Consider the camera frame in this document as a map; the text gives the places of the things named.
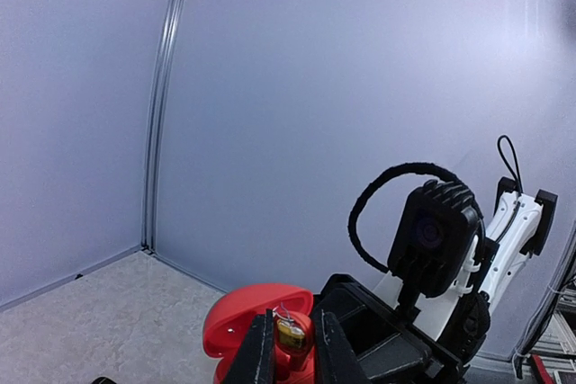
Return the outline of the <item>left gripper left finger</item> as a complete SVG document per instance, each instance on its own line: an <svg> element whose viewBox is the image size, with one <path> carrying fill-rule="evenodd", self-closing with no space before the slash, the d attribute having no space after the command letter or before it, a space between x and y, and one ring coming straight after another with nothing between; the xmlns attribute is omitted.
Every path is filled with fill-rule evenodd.
<svg viewBox="0 0 576 384"><path fill-rule="evenodd" d="M254 317L222 383L275 383L275 319L272 311Z"/></svg>

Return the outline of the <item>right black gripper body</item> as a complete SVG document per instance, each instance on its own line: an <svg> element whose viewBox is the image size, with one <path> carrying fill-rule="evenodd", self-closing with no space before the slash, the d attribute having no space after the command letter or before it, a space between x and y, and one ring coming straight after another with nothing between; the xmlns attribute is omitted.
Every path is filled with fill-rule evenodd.
<svg viewBox="0 0 576 384"><path fill-rule="evenodd" d="M348 274L333 274L314 312L336 315L369 383L462 383L463 362Z"/></svg>

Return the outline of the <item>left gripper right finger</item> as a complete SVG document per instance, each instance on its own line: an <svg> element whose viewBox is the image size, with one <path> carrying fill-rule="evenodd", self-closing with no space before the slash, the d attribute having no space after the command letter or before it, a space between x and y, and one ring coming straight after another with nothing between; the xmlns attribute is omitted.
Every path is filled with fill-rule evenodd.
<svg viewBox="0 0 576 384"><path fill-rule="evenodd" d="M370 380L356 358L336 315L323 309L312 315L315 337L314 382L368 384Z"/></svg>

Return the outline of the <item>red earbud with yellow tip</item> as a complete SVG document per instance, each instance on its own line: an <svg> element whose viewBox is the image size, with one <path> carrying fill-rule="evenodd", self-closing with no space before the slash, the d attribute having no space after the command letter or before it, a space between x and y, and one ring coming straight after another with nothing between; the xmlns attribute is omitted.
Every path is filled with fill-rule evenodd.
<svg viewBox="0 0 576 384"><path fill-rule="evenodd" d="M288 356L290 371L303 371L314 346L311 318L288 309L283 303L273 310L275 344Z"/></svg>

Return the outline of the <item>red earbud charging case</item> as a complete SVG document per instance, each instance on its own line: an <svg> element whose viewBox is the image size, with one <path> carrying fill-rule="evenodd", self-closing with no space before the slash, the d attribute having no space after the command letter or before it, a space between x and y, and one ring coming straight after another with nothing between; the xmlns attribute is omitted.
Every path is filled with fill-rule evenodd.
<svg viewBox="0 0 576 384"><path fill-rule="evenodd" d="M283 319L290 317L297 321L312 342L313 326L308 316L313 304L311 291L284 283L249 285L220 298L211 307L202 330L204 352L220 360L212 381L224 381L254 317L268 309Z"/></svg>

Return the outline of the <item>black earbud charging case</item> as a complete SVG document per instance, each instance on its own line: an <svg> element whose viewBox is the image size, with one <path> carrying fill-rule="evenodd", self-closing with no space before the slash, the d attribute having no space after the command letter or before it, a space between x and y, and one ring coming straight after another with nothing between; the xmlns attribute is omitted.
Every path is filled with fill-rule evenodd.
<svg viewBox="0 0 576 384"><path fill-rule="evenodd" d="M116 384L116 382L108 377L101 376L93 380L91 384Z"/></svg>

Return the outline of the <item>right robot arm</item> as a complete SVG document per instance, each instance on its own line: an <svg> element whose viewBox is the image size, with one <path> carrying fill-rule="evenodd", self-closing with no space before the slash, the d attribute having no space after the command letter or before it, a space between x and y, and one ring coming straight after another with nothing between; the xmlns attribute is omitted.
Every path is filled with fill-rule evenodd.
<svg viewBox="0 0 576 384"><path fill-rule="evenodd" d="M491 316L550 232L557 196L499 181L490 222L470 191L431 180L407 199L373 289L332 275L317 297L318 383L461 383Z"/></svg>

